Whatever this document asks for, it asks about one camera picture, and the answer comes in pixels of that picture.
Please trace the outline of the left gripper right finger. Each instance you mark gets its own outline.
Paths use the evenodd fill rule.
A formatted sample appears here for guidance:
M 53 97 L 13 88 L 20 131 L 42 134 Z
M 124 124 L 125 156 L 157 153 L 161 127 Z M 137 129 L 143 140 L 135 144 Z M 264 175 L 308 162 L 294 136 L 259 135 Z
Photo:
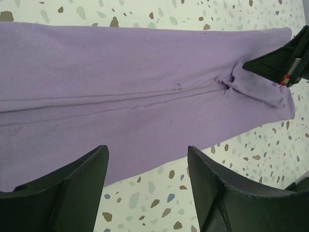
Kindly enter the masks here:
M 307 232 L 309 174 L 285 189 L 260 184 L 188 147 L 189 176 L 201 232 Z

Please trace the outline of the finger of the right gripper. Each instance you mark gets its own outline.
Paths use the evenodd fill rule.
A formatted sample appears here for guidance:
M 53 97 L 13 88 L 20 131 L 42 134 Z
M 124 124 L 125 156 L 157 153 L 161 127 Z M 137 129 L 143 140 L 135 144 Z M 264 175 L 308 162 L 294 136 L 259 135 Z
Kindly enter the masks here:
M 291 87 L 301 79 L 309 79 L 309 27 L 283 47 L 247 61 L 243 69 L 282 86 Z

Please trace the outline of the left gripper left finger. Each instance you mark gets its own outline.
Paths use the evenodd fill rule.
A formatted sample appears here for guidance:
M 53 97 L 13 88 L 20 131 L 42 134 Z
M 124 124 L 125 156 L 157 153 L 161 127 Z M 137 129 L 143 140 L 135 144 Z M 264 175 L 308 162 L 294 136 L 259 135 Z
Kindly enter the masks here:
M 108 167 L 100 145 L 76 161 L 0 194 L 2 232 L 92 232 Z

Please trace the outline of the purple t-shirt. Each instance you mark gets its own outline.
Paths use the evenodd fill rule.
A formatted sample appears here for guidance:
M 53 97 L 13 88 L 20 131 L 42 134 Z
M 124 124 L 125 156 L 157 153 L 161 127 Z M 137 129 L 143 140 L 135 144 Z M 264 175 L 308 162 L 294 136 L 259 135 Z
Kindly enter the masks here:
M 0 189 L 99 145 L 106 185 L 266 123 L 292 119 L 290 90 L 243 63 L 290 28 L 188 31 L 0 24 Z

